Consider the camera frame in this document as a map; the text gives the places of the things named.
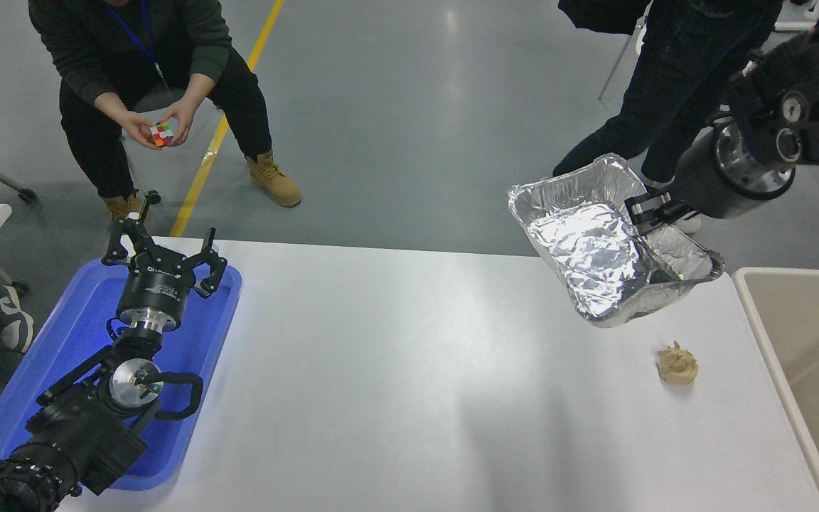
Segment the blue tray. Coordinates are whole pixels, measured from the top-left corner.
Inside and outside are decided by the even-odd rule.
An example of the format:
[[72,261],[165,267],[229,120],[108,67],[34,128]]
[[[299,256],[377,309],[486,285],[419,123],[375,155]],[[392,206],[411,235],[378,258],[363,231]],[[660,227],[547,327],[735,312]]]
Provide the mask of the blue tray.
[[[195,269],[198,279],[207,272],[207,266]],[[105,323],[116,314],[127,275],[124,266],[108,267],[93,260],[82,266],[68,283],[0,397],[0,460],[30,439],[25,423],[40,409],[37,396],[94,352],[112,343]],[[160,370],[197,373],[204,379],[205,393],[208,391],[241,288],[240,273],[227,266],[214,295],[202,299],[192,292],[181,326],[164,334],[163,350],[154,358]],[[160,401],[163,409],[184,409],[188,405],[188,386],[166,387],[160,393]],[[147,450],[111,489],[145,490],[165,482],[185,456],[198,414],[200,408],[182,421],[150,422],[141,434]]]

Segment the hand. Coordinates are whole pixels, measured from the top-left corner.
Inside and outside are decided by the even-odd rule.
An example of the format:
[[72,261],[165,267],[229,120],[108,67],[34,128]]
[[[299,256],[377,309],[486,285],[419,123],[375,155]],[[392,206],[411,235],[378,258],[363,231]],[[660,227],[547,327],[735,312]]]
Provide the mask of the hand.
[[165,123],[170,117],[175,117],[176,121],[178,121],[176,135],[166,145],[167,147],[179,146],[185,143],[186,139],[188,139],[188,130],[191,129],[191,123],[195,120],[195,111],[198,110],[199,106],[200,102],[182,97],[182,100],[176,101],[176,103],[166,108],[166,113],[163,113],[163,117],[160,117],[160,123]]
[[141,146],[159,150],[156,144],[154,144],[154,139],[150,134],[150,127],[156,125],[154,121],[131,110],[116,114],[113,120],[116,121],[123,130],[126,130],[128,137],[132,137],[132,139]]

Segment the tan boot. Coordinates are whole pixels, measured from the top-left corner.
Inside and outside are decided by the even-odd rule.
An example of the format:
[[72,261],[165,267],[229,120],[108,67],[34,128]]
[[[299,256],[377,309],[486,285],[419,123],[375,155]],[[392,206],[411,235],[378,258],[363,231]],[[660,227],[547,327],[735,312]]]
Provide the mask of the tan boot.
[[141,210],[141,201],[134,195],[123,198],[118,196],[116,198],[101,198],[107,204],[107,211],[110,220],[117,218],[126,218],[132,211]]
[[302,202],[299,187],[280,171],[280,166],[274,161],[273,150],[257,156],[257,162],[248,156],[245,159],[251,172],[251,181],[266,188],[277,204],[292,208]]

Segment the food item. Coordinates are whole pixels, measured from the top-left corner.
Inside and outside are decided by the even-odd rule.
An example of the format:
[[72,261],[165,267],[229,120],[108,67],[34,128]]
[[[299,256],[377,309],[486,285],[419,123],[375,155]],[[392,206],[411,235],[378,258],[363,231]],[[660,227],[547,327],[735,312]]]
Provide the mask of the food item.
[[697,359],[692,353],[682,350],[682,346],[675,342],[675,346],[666,347],[656,353],[659,356],[659,376],[673,385],[689,385],[697,376]]

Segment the person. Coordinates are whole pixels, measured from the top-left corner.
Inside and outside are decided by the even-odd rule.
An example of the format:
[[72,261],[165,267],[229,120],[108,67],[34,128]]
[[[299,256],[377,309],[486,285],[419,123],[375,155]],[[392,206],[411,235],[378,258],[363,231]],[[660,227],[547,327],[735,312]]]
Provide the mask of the person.
[[606,153],[631,159],[646,150],[646,184],[672,181],[729,78],[766,42],[781,9],[778,0],[653,0],[621,112],[578,143],[552,175]]
[[299,188],[274,161],[257,77],[232,48],[218,0],[29,0],[29,14],[62,77],[68,146],[112,218],[141,206],[120,136],[157,149],[157,123],[129,109],[155,85],[185,90],[159,120],[178,121],[166,146],[186,141],[209,98],[224,109],[254,183],[282,206],[299,204]]

